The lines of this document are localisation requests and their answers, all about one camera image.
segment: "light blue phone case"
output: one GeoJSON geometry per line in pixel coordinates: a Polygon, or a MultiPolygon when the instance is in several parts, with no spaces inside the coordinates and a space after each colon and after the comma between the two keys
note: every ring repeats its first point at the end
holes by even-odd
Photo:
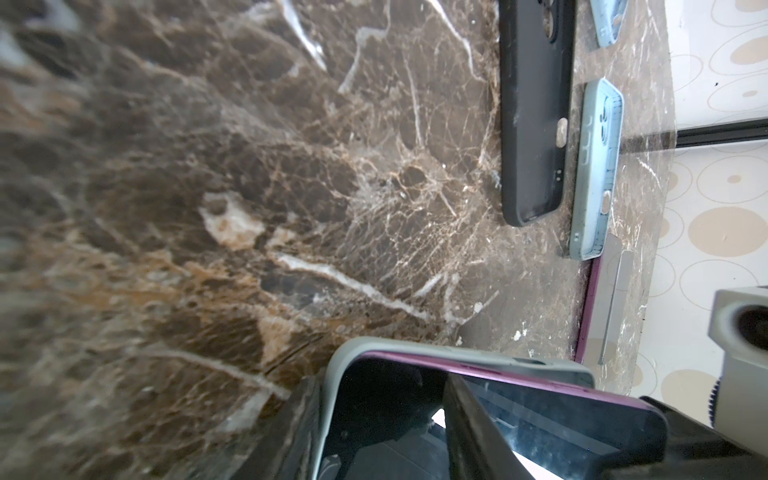
{"type": "Polygon", "coordinates": [[[598,44],[610,47],[619,39],[621,24],[627,12],[629,0],[591,0],[594,27],[598,32],[598,44]]]}
{"type": "Polygon", "coordinates": [[[571,258],[603,253],[621,146],[624,96],[605,78],[587,84],[571,224],[571,258]]]}

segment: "gray device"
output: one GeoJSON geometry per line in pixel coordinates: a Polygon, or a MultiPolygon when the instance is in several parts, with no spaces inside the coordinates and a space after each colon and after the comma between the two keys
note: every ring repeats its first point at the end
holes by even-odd
{"type": "Polygon", "coordinates": [[[713,427],[768,457],[768,287],[718,290],[709,335],[725,350],[713,427]]]}
{"type": "Polygon", "coordinates": [[[609,233],[602,256],[592,263],[575,355],[597,376],[616,352],[633,266],[634,254],[609,233]]]}

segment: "black phone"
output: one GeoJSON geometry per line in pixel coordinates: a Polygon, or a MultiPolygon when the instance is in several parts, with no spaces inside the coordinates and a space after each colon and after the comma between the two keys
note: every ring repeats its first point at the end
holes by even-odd
{"type": "Polygon", "coordinates": [[[562,201],[575,0],[500,0],[502,212],[523,227],[562,201]]]}

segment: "marble countertop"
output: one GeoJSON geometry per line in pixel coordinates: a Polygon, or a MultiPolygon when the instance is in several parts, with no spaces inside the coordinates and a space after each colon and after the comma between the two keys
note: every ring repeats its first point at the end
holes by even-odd
{"type": "Polygon", "coordinates": [[[637,269],[598,384],[629,391],[674,131],[662,0],[607,49],[578,1],[564,199],[525,228],[500,210],[494,2],[27,3],[0,10],[6,478],[225,478],[355,336],[571,358],[600,76],[637,269]]]}

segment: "smartphone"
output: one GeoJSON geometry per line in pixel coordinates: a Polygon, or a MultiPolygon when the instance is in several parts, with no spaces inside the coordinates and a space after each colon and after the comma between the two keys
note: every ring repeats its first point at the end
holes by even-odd
{"type": "Polygon", "coordinates": [[[666,420],[638,399],[449,359],[369,351],[341,378],[318,479],[448,480],[442,401],[450,372],[462,376],[535,478],[597,478],[609,466],[664,457],[666,420]]]}
{"type": "Polygon", "coordinates": [[[563,198],[576,2],[498,4],[502,213],[523,227],[563,198]]]}

